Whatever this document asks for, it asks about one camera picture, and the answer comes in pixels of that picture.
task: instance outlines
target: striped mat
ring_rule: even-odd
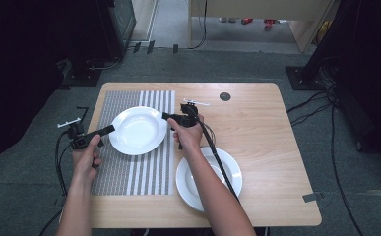
[[[171,90],[109,91],[101,110],[98,128],[111,124],[122,111],[148,106],[159,112],[174,113],[175,92]],[[93,181],[92,195],[172,194],[174,140],[167,126],[165,139],[154,150],[141,155],[117,151],[107,136],[102,137],[102,165]]]

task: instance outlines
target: ceramic plate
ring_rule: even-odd
[[[223,178],[219,165],[212,154],[212,151],[209,147],[201,147],[202,154],[211,164],[215,173],[221,179],[221,181],[226,185],[226,182]],[[238,163],[236,163],[235,159],[230,156],[227,152],[222,149],[217,148],[217,152],[219,158],[222,161],[222,165],[226,175],[232,185],[235,194],[239,196],[242,189],[242,174],[239,169]],[[184,202],[190,207],[203,212],[203,206],[199,198],[199,193],[196,188],[196,184],[193,180],[193,175],[190,171],[189,165],[185,158],[182,158],[177,167],[176,172],[176,185],[178,189],[178,193]]]
[[[112,122],[115,129],[109,134],[112,145],[122,153],[147,153],[162,142],[166,134],[166,121],[151,107],[137,106],[120,113]]]

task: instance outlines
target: hand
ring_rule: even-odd
[[[83,150],[73,150],[74,173],[73,179],[77,178],[87,183],[92,183],[97,171],[92,168],[92,164],[100,165],[101,159],[98,156],[97,145],[100,141],[100,135],[95,135],[90,140],[89,145]]]
[[[199,119],[203,122],[204,117],[199,114]],[[193,127],[182,127],[171,118],[167,120],[168,124],[175,130],[174,138],[177,142],[183,145],[183,151],[187,151],[190,148],[200,148],[200,141],[202,140],[203,130],[199,123]]]

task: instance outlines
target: wooden table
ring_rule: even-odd
[[[290,20],[289,27],[297,46],[300,52],[304,52],[328,14],[333,11],[334,2],[335,0],[209,0],[206,17]],[[189,0],[188,6],[188,43],[192,47],[192,18],[205,16],[205,0]]]
[[[97,128],[105,94],[111,90],[175,90],[175,113],[183,98],[198,106],[214,130],[217,148],[232,155],[242,172],[240,201],[254,226],[318,225],[312,194],[286,109],[275,84],[108,83],[101,88],[89,131]],[[220,94],[228,92],[229,101]],[[181,151],[175,149],[174,177]],[[93,228],[206,227],[204,214],[172,195],[92,196]]]

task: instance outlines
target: controller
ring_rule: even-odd
[[[181,112],[183,112],[184,115],[177,115],[177,114],[168,114],[165,112],[162,112],[162,119],[168,120],[168,118],[172,118],[182,127],[193,127],[198,122],[198,109],[194,105],[193,102],[189,101],[187,104],[180,104],[181,105]],[[178,149],[183,149],[183,146],[181,144],[178,145]]]
[[[82,129],[82,125],[81,127],[79,127],[79,124],[77,124],[76,126],[72,126],[69,130],[68,137],[70,139],[73,139],[73,142],[71,143],[71,147],[73,149],[84,149],[89,145],[89,142],[93,138],[93,136],[100,135],[101,137],[103,137],[114,131],[113,125],[109,125],[101,130],[93,131],[86,135],[83,132],[81,132]],[[98,142],[98,146],[100,148],[104,146],[104,143],[101,139]]]

